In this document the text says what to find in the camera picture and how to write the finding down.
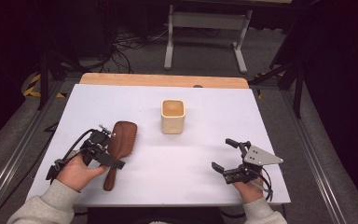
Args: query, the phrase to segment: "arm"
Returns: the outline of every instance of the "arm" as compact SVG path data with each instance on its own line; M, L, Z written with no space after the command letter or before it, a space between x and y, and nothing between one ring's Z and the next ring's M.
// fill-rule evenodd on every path
M256 180L259 185L263 182L260 178ZM269 207L263 196L263 191L252 183L242 182L233 183L234 187L240 192L244 201L243 209L247 217L246 224L283 224L286 220L281 213L274 212Z
M90 169L82 154L75 156L43 195L31 198L7 223L70 223L80 191L106 170L104 166Z

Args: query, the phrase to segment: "brush head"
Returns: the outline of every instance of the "brush head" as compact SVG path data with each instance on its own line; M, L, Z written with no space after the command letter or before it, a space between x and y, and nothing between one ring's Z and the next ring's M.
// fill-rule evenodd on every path
M132 153L138 126L129 121L118 121L112 131L107 152L116 160L127 157ZM110 169L103 183L103 189L112 190L115 185L116 169Z

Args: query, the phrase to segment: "wooden table edge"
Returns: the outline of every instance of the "wooden table edge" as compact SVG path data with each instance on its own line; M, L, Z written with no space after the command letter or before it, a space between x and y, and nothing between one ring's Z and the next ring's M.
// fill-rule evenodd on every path
M248 82L242 77L192 77L174 75L86 73L82 76L79 83L117 86L249 89Z

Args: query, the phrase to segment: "white metal frame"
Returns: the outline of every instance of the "white metal frame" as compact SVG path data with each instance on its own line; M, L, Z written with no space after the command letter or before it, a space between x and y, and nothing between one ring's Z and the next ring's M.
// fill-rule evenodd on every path
M191 12L189 13L174 12L173 5L170 5L170 13L168 16L168 43L167 51L165 53L164 68L166 70L170 70L172 68L173 27L210 28L240 31L240 37L238 38L238 41L233 42L232 46L241 73L246 73L247 68L242 56L241 47L251 17L252 10L248 10L246 12L246 15L222 15Z

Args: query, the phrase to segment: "person's left hand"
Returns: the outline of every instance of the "person's left hand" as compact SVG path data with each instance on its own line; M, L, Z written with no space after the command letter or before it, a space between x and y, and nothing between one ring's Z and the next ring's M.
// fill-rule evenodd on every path
M89 168L83 162L83 154L79 153L66 163L58 174L57 180L67 187L80 192L93 178L103 174L107 170L108 167L106 166Z

